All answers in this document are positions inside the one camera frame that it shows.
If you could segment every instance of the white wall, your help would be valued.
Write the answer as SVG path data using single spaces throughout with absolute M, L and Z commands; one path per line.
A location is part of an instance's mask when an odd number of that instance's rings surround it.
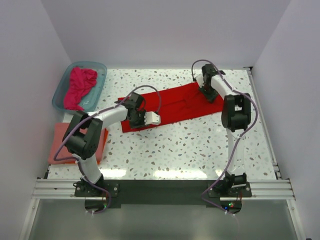
M 253 66 L 290 0 L 42 0 L 74 61 L 110 67 Z
M 320 1 L 292 0 L 253 67 L 280 170 L 308 237 L 320 239 Z
M 0 239 L 19 237 L 43 177 L 58 113 L 51 99 L 70 64 L 40 0 L 0 6 Z

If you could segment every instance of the gray floor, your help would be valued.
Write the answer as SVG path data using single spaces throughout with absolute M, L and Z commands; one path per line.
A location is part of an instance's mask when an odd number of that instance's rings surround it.
M 286 201 L 247 200 L 237 221 L 216 208 L 123 205 L 85 214 L 83 200 L 42 200 L 31 240 L 296 240 Z

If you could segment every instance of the pink mat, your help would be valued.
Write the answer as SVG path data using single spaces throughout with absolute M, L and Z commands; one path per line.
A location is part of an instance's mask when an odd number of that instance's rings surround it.
M 62 143 L 62 139 L 67 131 L 68 126 L 69 126 L 69 123 L 67 123 L 67 122 L 59 122 L 59 123 L 55 124 L 53 143 L 52 143 L 50 154 L 48 157 L 49 164 L 74 164 L 75 163 L 75 161 L 73 159 L 54 161 L 55 153 L 56 153 L 57 149 L 59 148 L 60 144 Z M 100 140 L 99 140 L 99 145 L 98 145 L 98 148 L 95 152 L 96 160 L 98 163 L 100 163 L 100 161 L 102 160 L 102 154 L 104 151 L 104 145 L 107 141 L 107 137 L 108 137 L 108 131 L 105 129 L 104 131 L 102 131 L 102 134 L 101 134 Z M 63 146 L 63 148 L 61 149 L 61 151 L 58 155 L 58 159 L 64 158 L 64 157 L 72 157 L 72 154 L 70 152 L 68 152 L 68 150 L 65 146 Z

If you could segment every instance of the white table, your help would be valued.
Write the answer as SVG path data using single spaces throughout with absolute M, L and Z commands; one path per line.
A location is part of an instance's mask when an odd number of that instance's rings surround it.
M 225 78 L 239 91 L 254 98 L 246 70 L 225 70 Z M 149 84 L 158 90 L 192 82 L 189 69 L 109 69 L 97 110 L 113 105 L 137 86 Z M 140 89 L 138 93 L 152 92 Z M 66 114 L 64 122 L 72 116 Z M 228 160 L 228 139 L 221 113 L 174 124 L 122 133 L 120 122 L 109 128 L 99 165 L 105 179 L 216 179 Z M 248 180 L 275 180 L 273 157 L 261 119 L 246 135 L 245 167 Z M 78 179 L 76 165 L 49 167 L 48 179 Z

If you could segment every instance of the blue plastic bin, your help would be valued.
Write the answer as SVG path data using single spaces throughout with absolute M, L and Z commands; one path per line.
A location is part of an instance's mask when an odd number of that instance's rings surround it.
M 92 69 L 97 72 L 96 85 L 90 90 L 90 92 L 86 96 L 84 96 L 81 99 L 81 102 L 79 103 L 79 106 L 83 107 L 84 112 L 92 112 L 96 109 L 107 76 L 106 66 L 94 61 L 77 61 L 68 66 L 54 93 L 52 105 L 56 109 L 65 113 L 73 114 L 75 112 L 73 110 L 68 110 L 64 108 L 64 98 L 69 89 L 70 73 L 74 67 L 79 67 L 81 69 Z

